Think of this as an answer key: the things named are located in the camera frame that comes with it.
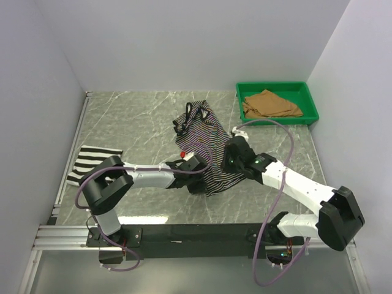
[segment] green tray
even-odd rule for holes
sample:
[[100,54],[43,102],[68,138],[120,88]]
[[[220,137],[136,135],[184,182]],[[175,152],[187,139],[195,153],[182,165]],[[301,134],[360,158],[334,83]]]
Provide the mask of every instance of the green tray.
[[[312,124],[319,120],[319,113],[314,105],[311,93],[302,81],[266,81],[255,83],[238,83],[237,96],[239,102],[239,111],[241,112],[241,119],[243,122],[253,121],[255,118],[246,118],[243,110],[243,101],[245,97],[261,93],[263,90],[269,90],[276,95],[287,99],[302,110],[303,116],[300,118],[270,118],[281,124]],[[258,121],[253,125],[272,124],[268,121]]]

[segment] folded brown fabric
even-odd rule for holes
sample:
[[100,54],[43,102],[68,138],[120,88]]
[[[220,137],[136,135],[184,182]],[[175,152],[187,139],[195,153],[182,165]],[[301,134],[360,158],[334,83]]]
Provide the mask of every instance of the folded brown fabric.
[[303,116],[301,109],[269,90],[245,97],[243,109],[246,118],[278,118]]

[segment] black and white striped fabric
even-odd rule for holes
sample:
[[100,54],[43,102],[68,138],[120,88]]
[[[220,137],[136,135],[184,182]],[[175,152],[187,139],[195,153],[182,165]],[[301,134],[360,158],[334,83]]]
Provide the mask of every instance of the black and white striped fabric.
[[72,172],[67,175],[67,184],[79,186],[79,180],[99,165],[106,158],[117,155],[121,157],[123,151],[120,149],[109,149],[83,145],[73,165]]
[[[173,121],[177,133],[176,144],[181,149],[191,142],[200,142],[207,145],[213,158],[211,167],[205,171],[204,180],[207,185],[207,196],[211,196],[238,184],[245,177],[224,173],[221,169],[225,142],[230,139],[218,119],[216,118],[207,101],[189,102],[186,111]],[[208,152],[201,146],[192,146],[186,150],[195,152],[208,159]]]

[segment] cloth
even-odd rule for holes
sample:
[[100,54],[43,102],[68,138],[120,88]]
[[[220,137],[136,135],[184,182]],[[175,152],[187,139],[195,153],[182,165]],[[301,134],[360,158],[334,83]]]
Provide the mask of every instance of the cloth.
[[303,116],[301,109],[293,102],[264,90],[260,94],[245,97],[243,109],[246,118],[278,118]]
[[[207,196],[223,192],[245,178],[240,174],[222,171],[224,146],[230,136],[225,132],[205,100],[187,103],[185,113],[174,120],[173,124],[177,133],[176,144],[182,150],[188,143],[200,142],[212,151],[211,167],[204,173]],[[208,152],[202,146],[191,146],[186,151],[197,153],[204,160],[208,160]]]
[[109,149],[83,145],[73,165],[72,172],[67,175],[67,184],[79,186],[79,180],[90,172],[94,167],[101,164],[106,158],[117,155],[121,157],[123,151],[120,149]]

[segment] marble surface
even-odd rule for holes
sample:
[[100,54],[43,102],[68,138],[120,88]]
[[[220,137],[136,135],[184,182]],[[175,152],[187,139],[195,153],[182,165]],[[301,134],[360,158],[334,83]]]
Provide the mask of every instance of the marble surface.
[[[81,127],[81,145],[124,150],[122,159],[133,164],[158,164],[179,159],[172,121],[185,111],[188,101],[206,99],[225,130],[240,125],[235,91],[93,92]],[[307,126],[289,127],[295,139],[290,167],[319,183],[322,170]],[[276,126],[247,126],[249,143],[256,153],[266,152],[284,160],[290,140]],[[88,217],[74,205],[76,187],[63,191],[58,225],[83,225]],[[191,195],[182,189],[131,189],[116,207],[122,223],[205,224],[261,222],[277,191],[251,180],[211,197]],[[297,201],[282,196],[280,211],[310,213]]]

